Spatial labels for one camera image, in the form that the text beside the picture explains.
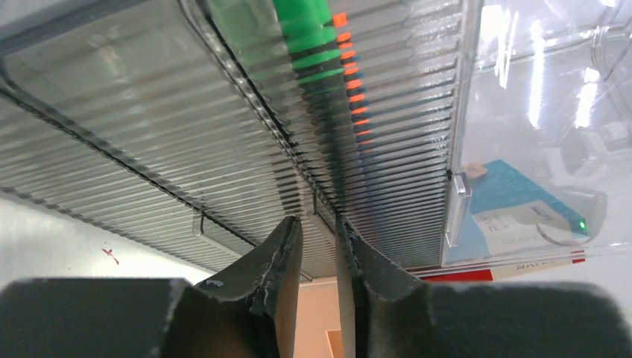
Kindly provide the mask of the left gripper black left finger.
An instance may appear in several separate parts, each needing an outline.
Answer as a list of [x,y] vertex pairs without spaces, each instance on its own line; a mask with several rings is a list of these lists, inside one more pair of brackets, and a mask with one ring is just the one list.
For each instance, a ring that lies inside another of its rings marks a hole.
[[301,220],[287,216],[261,245],[195,287],[220,302],[239,302],[254,315],[276,315],[285,286],[297,288],[303,229]]

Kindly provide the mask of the red notebook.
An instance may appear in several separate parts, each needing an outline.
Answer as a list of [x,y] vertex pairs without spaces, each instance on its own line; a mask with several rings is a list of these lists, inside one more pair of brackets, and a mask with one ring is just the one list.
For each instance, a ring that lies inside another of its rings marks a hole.
[[477,268],[473,270],[441,274],[428,273],[427,271],[411,271],[411,273],[421,280],[428,282],[493,282],[508,279],[510,277],[531,274],[538,271],[583,263],[585,261],[586,258],[583,251],[573,251],[571,258],[549,260],[546,262],[520,263],[509,266]]

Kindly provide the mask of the orange tip black highlighter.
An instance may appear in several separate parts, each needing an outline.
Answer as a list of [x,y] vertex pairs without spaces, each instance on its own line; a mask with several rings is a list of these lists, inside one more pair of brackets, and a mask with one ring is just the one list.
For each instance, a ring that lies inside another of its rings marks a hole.
[[371,115],[368,110],[366,88],[362,83],[364,75],[358,65],[359,56],[354,49],[353,36],[347,28],[347,14],[335,13],[332,16],[332,24],[337,32],[336,42],[341,52],[341,65],[356,142],[360,147],[367,149],[373,141],[370,129]]

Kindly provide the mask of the clear drawer organizer box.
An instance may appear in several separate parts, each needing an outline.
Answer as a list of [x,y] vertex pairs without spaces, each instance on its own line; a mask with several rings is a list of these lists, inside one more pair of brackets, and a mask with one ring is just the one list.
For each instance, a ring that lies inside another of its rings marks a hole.
[[[319,151],[274,1],[3,1],[1,190],[220,270],[286,216],[308,280],[337,216],[410,271],[631,252],[629,1],[327,1],[372,143]],[[447,264],[503,160],[581,214],[579,246]]]

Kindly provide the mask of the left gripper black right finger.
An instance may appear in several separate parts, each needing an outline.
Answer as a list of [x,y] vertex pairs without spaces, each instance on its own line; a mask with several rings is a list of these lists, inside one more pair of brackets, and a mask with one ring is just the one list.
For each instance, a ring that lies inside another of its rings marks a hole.
[[352,314],[354,327],[428,321],[429,285],[366,243],[345,218],[335,223],[343,316]]

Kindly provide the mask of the green tip black highlighter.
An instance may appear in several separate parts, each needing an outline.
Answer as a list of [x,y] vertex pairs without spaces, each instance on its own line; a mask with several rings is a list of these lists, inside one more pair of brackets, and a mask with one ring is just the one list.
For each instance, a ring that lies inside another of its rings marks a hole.
[[274,1],[291,65],[316,127],[319,151],[341,151],[337,127],[346,111],[341,52],[327,1]]

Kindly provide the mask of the teal notebook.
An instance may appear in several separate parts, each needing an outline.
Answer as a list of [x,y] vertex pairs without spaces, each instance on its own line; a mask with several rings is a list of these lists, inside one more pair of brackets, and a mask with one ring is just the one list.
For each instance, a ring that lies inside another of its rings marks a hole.
[[545,252],[590,239],[581,214],[505,161],[471,163],[464,171],[472,195],[445,263]]

